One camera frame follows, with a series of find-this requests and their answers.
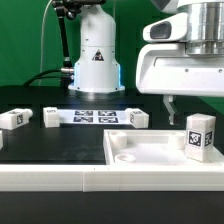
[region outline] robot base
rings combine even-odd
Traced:
[[[121,87],[119,90],[109,93],[95,93],[95,92],[84,92],[75,89],[68,89],[69,96],[75,96],[87,100],[107,100],[113,99],[116,97],[124,96],[125,95],[125,88]]]

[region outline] warning label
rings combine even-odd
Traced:
[[[93,57],[93,61],[104,61],[103,56],[100,52],[100,50],[98,50],[95,54],[95,56]]]

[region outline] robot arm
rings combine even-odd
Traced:
[[[175,124],[175,95],[224,96],[223,0],[151,0],[176,15],[145,27],[137,64],[142,93],[163,94]]]

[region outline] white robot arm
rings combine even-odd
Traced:
[[[71,68],[72,65],[63,19],[64,16],[70,20],[75,19],[77,14],[81,16],[81,53],[74,66],[74,82],[68,87],[71,95],[87,99],[107,99],[124,93],[125,87],[120,83],[120,65],[115,59],[116,24],[100,6],[105,2],[106,0],[53,1],[61,28],[64,67]]]
[[[172,104],[170,96],[174,95],[223,97],[224,0],[152,2],[166,12],[170,8],[174,13],[176,6],[177,14],[143,31],[144,39],[153,44],[139,54],[139,91],[164,94],[166,106]],[[172,108],[167,106],[171,115],[175,114]]]

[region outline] marker sheet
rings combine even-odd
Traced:
[[[61,124],[129,125],[125,111],[114,110],[58,110]]]

